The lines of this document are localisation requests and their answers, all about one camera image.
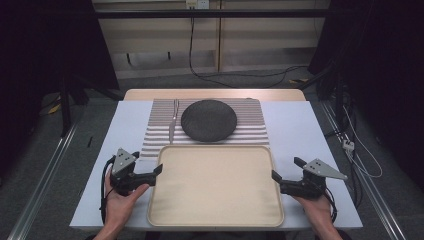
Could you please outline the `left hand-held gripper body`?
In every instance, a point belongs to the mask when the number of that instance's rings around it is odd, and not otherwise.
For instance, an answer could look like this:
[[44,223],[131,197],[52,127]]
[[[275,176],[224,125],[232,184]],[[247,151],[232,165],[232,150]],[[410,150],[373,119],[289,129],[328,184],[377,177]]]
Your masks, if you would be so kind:
[[132,153],[122,148],[118,149],[112,166],[110,184],[122,196],[126,196],[129,191],[135,190],[142,184],[156,185],[157,176],[153,171],[150,173],[134,172],[136,160]]

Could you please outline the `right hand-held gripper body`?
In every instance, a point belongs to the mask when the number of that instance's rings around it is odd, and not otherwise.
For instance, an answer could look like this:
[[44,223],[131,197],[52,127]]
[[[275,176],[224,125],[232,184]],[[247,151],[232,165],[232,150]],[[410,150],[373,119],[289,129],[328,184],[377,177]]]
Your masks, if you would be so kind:
[[348,177],[321,161],[314,159],[301,168],[303,177],[299,181],[284,180],[280,186],[280,193],[290,196],[302,197],[305,199],[317,199],[322,196],[326,189],[326,179],[333,178],[339,180],[347,180]]

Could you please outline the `person's right hand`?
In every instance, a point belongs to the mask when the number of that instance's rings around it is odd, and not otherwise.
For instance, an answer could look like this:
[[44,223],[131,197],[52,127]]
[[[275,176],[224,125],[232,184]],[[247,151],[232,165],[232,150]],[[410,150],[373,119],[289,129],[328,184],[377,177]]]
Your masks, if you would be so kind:
[[331,205],[326,197],[321,196],[313,200],[295,197],[295,200],[303,207],[308,221],[316,233],[329,232],[333,228]]

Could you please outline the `person's left hand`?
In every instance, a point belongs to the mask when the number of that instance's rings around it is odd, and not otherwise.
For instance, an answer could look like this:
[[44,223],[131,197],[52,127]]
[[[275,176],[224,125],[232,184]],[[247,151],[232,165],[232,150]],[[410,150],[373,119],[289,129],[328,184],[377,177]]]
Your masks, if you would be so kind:
[[148,184],[142,184],[126,196],[118,194],[110,184],[110,173],[105,180],[106,188],[106,217],[105,227],[122,229],[132,215],[137,200],[149,189]]

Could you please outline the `silver fork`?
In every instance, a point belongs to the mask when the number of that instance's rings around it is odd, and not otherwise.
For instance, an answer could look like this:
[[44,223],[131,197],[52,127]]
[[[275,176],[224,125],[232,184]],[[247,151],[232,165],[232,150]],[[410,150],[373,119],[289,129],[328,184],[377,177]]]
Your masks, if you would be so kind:
[[174,101],[173,101],[173,116],[172,116],[172,120],[171,120],[171,122],[169,124],[169,128],[168,128],[169,144],[173,144],[173,142],[174,142],[175,127],[176,127],[177,118],[178,118],[178,110],[179,110],[179,100],[174,99]]

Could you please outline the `striped placemat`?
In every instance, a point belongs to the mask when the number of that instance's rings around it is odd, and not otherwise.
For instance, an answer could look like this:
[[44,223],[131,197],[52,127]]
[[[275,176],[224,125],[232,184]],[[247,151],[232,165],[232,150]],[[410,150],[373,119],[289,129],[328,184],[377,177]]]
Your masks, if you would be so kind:
[[[249,98],[221,98],[221,102],[229,105],[237,116],[234,132],[219,144],[253,144],[269,145],[268,134],[260,101]],[[184,110],[197,99],[180,99],[177,121],[174,131],[174,144],[191,145],[199,141],[191,139],[181,127],[181,116]],[[148,125],[144,135],[140,156],[157,158],[160,150],[169,144],[169,125],[174,112],[173,99],[155,99],[150,112]]]

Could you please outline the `beige tray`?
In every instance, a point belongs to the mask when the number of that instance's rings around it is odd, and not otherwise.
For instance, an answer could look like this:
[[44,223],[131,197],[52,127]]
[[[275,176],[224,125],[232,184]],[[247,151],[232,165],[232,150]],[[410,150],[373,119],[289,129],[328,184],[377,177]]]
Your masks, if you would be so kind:
[[158,163],[148,209],[154,226],[268,228],[284,221],[266,146],[166,146]]

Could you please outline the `dark grey round plate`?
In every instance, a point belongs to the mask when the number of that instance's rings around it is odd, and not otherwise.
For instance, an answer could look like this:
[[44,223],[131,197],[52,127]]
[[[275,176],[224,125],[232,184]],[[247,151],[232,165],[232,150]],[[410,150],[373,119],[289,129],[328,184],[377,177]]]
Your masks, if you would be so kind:
[[189,105],[181,116],[181,127],[191,139],[218,142],[227,139],[236,129],[237,115],[226,103],[200,100]]

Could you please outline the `black metal stand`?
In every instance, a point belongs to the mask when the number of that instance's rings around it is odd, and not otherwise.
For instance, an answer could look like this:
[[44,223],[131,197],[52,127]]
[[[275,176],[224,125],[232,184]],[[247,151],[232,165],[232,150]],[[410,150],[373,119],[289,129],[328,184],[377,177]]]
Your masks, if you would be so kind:
[[62,109],[62,133],[61,136],[65,137],[71,128],[71,112],[69,104],[69,89],[67,84],[67,77],[63,76],[61,80],[60,101]]

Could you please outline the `black curtain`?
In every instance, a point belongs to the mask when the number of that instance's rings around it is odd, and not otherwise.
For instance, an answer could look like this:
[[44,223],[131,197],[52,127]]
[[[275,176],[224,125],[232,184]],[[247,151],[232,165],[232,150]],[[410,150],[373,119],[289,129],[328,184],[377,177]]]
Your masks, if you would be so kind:
[[309,71],[341,52],[340,73],[400,168],[424,192],[424,0],[330,0]]
[[45,95],[84,100],[117,77],[92,0],[0,0],[0,175],[17,162]]

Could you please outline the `aluminium floor rail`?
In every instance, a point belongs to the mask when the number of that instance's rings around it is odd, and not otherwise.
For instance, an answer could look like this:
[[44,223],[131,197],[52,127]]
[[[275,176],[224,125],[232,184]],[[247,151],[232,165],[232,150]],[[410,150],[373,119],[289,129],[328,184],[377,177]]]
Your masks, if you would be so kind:
[[[336,115],[331,107],[331,104],[328,101],[323,101],[320,103],[320,105],[326,117],[328,118],[332,129],[336,131],[337,139],[342,145],[343,141],[348,140],[349,137],[336,123]],[[364,193],[368,196],[390,239],[407,240],[407,237],[402,231],[401,226],[399,225],[399,222],[396,219],[393,211],[390,209],[387,202],[383,198],[383,195],[375,185],[374,177],[372,177],[371,174],[366,170],[366,167],[361,161],[360,156],[355,154],[352,150],[347,150],[343,145],[341,148],[346,155],[348,162],[352,165],[353,171],[355,172]]]
[[5,240],[27,239],[78,126],[75,122],[65,133],[59,132],[53,138],[46,135],[54,129],[51,124],[36,129],[24,151],[24,164],[11,180],[13,188],[8,190],[9,194],[22,193],[26,197],[8,202],[8,210],[15,209],[19,215]]

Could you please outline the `white wall socket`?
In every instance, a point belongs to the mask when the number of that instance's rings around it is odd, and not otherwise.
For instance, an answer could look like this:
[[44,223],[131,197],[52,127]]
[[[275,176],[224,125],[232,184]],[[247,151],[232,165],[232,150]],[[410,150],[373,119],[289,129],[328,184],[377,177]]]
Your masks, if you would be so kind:
[[209,0],[185,0],[187,9],[206,10],[210,8]]

